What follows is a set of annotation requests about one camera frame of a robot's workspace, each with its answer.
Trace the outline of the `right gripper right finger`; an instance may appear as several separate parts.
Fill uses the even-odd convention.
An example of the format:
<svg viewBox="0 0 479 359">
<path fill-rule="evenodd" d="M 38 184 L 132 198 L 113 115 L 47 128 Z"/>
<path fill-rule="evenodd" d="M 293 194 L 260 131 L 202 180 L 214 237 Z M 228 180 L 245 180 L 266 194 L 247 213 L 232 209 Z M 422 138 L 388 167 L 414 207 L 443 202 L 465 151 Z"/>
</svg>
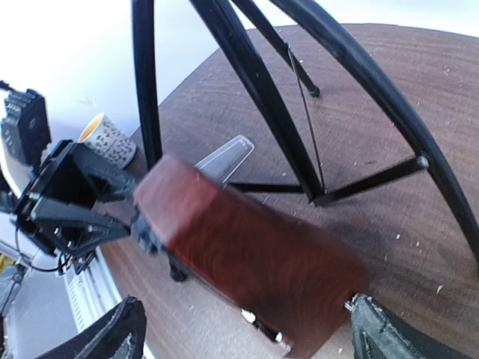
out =
<svg viewBox="0 0 479 359">
<path fill-rule="evenodd" d="M 418 331 L 367 294 L 350 300 L 355 358 L 467 358 Z"/>
</svg>

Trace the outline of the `brown wooden metronome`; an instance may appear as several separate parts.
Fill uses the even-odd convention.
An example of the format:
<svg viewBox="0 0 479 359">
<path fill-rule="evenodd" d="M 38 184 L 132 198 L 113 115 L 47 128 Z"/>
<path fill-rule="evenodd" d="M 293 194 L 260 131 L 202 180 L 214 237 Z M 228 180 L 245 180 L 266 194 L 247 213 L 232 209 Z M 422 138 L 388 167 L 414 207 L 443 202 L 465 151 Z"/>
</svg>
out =
<svg viewBox="0 0 479 359">
<path fill-rule="evenodd" d="M 196 165 L 163 156 L 135 189 L 132 228 L 145 250 L 252 313 L 288 358 L 310 358 L 367 289 L 367 269 L 337 236 L 226 184 L 253 150 L 239 135 Z"/>
</svg>

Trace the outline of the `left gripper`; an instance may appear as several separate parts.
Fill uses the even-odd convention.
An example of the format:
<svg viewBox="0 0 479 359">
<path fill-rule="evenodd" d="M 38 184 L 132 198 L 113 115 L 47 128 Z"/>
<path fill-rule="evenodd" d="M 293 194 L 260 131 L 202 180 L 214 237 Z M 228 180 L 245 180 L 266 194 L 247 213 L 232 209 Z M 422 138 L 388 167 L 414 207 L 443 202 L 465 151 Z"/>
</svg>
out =
<svg viewBox="0 0 479 359">
<path fill-rule="evenodd" d="M 100 245 L 138 237 L 146 252 L 162 245 L 146 218 L 136 213 L 131 225 L 93 210 L 94 204 L 131 200 L 139 179 L 117 168 L 84 144 L 61 141 L 47 156 L 39 172 L 26 186 L 10 213 L 19 261 L 40 273 L 58 273 L 89 261 Z M 42 267 L 26 257 L 19 244 L 23 234 L 43 254 L 56 258 L 54 266 Z"/>
</svg>

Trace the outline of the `black music stand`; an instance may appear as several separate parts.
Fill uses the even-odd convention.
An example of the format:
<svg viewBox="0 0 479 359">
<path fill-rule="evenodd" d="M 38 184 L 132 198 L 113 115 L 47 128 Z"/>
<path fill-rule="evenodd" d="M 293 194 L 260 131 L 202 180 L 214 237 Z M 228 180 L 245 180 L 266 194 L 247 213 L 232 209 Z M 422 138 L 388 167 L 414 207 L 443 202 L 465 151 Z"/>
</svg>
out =
<svg viewBox="0 0 479 359">
<path fill-rule="evenodd" d="M 274 1 L 294 26 L 247 31 L 236 1 L 194 1 L 216 49 L 159 100 L 159 3 L 132 3 L 144 162 L 190 161 L 245 132 L 243 193 L 342 238 L 374 286 L 478 286 L 478 40 L 340 25 Z"/>
</svg>

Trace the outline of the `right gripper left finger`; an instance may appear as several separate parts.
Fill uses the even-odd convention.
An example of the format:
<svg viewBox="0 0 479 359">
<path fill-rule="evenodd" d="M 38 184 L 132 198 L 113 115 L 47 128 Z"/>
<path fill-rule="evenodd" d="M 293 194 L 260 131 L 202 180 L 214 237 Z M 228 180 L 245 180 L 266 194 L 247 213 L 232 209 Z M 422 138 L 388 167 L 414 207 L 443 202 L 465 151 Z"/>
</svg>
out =
<svg viewBox="0 0 479 359">
<path fill-rule="evenodd" d="M 142 358 L 147 317 L 140 300 L 128 296 L 80 334 L 41 358 Z"/>
</svg>

